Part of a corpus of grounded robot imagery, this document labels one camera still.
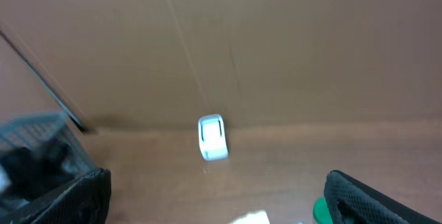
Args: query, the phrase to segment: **basket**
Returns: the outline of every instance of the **basket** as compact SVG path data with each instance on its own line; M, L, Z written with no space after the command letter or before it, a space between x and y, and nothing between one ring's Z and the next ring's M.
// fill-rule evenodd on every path
M67 121L67 114L58 111L16 118L3 124L0 126L0 155L19 147L36 149L44 142L57 139L72 149L64 167L74 174L87 174L96 166L70 131Z

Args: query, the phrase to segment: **green round lid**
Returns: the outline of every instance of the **green round lid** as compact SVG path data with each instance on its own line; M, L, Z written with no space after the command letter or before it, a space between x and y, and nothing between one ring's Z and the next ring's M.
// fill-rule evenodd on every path
M313 207L313 217L318 224L333 224L325 197L319 198Z

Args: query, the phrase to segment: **white plastic object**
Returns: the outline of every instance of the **white plastic object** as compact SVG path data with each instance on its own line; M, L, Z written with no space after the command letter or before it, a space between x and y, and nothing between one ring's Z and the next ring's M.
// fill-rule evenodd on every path
M213 114L200 118L198 133L201 155L205 160L212 161L229 156L221 115Z

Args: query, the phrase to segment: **wall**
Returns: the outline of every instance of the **wall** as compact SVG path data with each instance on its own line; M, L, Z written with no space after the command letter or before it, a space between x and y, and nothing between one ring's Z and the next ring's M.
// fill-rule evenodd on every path
M441 0L0 0L0 26L91 127L442 114Z
M0 37L0 123L20 115L59 109L20 57Z

